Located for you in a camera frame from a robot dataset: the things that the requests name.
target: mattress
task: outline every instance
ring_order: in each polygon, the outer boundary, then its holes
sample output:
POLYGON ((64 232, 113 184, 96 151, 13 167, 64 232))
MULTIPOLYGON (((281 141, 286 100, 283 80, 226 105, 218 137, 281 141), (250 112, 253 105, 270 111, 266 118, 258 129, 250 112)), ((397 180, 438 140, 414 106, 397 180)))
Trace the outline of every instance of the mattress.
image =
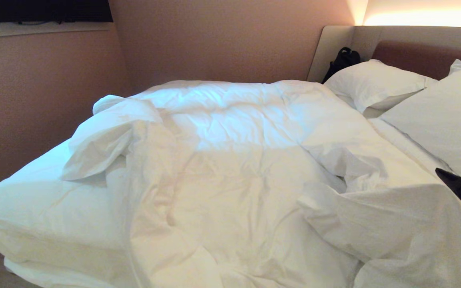
POLYGON ((64 142, 0 183, 5 266, 42 287, 133 287, 104 175, 59 180, 64 142))

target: headboard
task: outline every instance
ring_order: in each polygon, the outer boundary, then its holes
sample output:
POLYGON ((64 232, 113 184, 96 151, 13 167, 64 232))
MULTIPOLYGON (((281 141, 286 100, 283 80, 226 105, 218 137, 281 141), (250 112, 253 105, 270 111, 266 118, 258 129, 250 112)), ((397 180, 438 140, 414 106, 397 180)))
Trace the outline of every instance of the headboard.
POLYGON ((449 67, 454 60, 461 60, 461 50, 409 42, 382 41, 375 48, 373 59, 441 80, 448 75, 449 67))
POLYGON ((376 58, 440 80, 461 60, 461 27, 325 26, 307 81, 321 82, 342 47, 358 51, 364 61, 376 58))

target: beige panel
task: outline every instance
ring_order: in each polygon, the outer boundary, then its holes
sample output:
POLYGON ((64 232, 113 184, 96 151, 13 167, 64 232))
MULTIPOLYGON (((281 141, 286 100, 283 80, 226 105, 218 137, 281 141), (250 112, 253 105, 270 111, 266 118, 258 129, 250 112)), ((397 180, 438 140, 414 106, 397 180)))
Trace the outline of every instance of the beige panel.
POLYGON ((339 49, 351 45, 354 29, 355 26, 326 26, 323 28, 307 81, 322 82, 328 71, 329 63, 335 60, 339 49))
POLYGON ((351 49, 358 51, 362 60, 369 60, 382 34, 379 26, 357 26, 351 44, 351 49))

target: brown headboard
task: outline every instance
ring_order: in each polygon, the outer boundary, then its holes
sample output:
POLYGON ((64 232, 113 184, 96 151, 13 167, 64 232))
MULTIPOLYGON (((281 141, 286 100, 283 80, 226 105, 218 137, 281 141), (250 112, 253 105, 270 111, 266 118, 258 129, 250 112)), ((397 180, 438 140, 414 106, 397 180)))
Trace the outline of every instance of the brown headboard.
POLYGON ((461 60, 461 51, 415 43, 382 41, 378 43, 373 59, 441 80, 449 74, 449 67, 455 59, 461 60))

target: backpack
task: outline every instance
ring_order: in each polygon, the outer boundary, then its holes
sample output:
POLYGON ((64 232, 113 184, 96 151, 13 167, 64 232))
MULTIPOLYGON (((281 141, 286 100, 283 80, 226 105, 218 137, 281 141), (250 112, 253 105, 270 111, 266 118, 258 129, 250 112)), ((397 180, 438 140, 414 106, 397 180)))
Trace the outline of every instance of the backpack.
POLYGON ((357 51, 352 51, 348 47, 343 47, 337 54, 335 60, 330 62, 330 68, 328 69, 322 83, 326 82, 326 80, 328 80, 328 78, 334 75, 337 71, 358 63, 360 63, 359 53, 357 51))

